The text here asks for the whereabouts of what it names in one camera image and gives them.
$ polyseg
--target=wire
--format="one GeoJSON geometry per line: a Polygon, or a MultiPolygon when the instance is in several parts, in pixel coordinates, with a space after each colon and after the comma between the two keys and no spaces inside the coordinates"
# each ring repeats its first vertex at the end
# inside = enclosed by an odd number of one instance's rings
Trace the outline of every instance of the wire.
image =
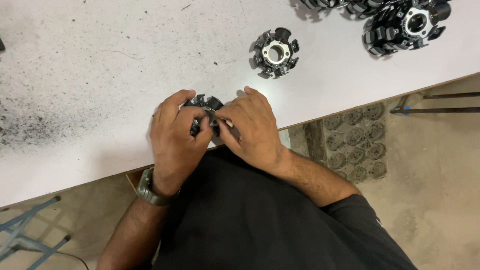
{"type": "MultiPolygon", "coordinates": [[[[29,248],[24,248],[22,246],[15,246],[14,248],[16,248],[17,250],[23,250],[23,251],[33,251],[33,252],[41,252],[43,253],[43,251],[40,251],[40,250],[35,250],[35,249],[29,249],[29,248]]],[[[75,255],[72,255],[72,254],[68,254],[68,253],[63,253],[63,252],[60,252],[60,251],[57,251],[55,253],[58,253],[58,254],[62,254],[62,255],[67,255],[67,256],[70,256],[70,257],[74,257],[74,258],[77,258],[79,259],[84,265],[85,265],[85,268],[87,268],[87,270],[90,270],[87,266],[87,264],[85,263],[84,260],[82,260],[80,257],[77,257],[75,255]]]]}
{"type": "Polygon", "coordinates": [[[60,251],[57,251],[57,252],[55,252],[55,253],[62,254],[62,255],[67,255],[67,256],[71,256],[71,257],[77,258],[77,259],[79,259],[79,260],[85,265],[85,268],[87,268],[87,270],[90,270],[90,269],[88,268],[87,264],[85,263],[85,261],[82,260],[80,257],[77,257],[77,256],[72,255],[72,254],[68,254],[68,253],[63,253],[63,252],[60,252],[60,251]]]}

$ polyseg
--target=black t-shirt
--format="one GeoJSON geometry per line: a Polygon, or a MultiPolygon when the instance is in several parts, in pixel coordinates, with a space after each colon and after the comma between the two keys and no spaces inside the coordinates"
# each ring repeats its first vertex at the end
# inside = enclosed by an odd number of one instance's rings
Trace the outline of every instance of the black t-shirt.
{"type": "Polygon", "coordinates": [[[316,207],[226,147],[182,186],[153,269],[416,269],[360,195],[316,207]]]}

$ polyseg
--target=black dust stain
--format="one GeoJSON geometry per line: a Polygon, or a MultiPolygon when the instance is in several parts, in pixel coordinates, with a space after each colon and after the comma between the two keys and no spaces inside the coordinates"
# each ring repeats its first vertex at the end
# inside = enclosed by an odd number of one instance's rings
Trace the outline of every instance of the black dust stain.
{"type": "Polygon", "coordinates": [[[26,102],[24,98],[0,97],[0,157],[7,150],[25,152],[26,147],[42,147],[92,130],[94,112],[56,111],[26,102]]]}

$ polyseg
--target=person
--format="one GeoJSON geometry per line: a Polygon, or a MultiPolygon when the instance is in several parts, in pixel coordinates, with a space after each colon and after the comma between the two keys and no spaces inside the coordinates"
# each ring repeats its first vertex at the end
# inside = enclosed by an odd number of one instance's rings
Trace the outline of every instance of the person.
{"type": "Polygon", "coordinates": [[[97,269],[416,269],[362,193],[281,145],[266,97],[244,91],[216,112],[240,136],[220,120],[227,147],[208,152],[205,112],[179,109],[195,91],[158,106],[152,191],[181,191],[168,206],[137,198],[97,269]],[[189,134],[194,118],[201,119],[196,137],[189,134]]]}

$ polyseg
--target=green watch strap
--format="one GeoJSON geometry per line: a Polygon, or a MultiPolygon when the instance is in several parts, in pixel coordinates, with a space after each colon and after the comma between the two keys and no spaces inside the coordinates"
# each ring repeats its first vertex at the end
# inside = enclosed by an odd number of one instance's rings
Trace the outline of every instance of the green watch strap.
{"type": "Polygon", "coordinates": [[[151,182],[153,181],[153,168],[146,169],[137,187],[137,196],[153,205],[165,206],[168,205],[180,192],[180,190],[173,196],[163,196],[152,192],[150,189],[151,182]]]}

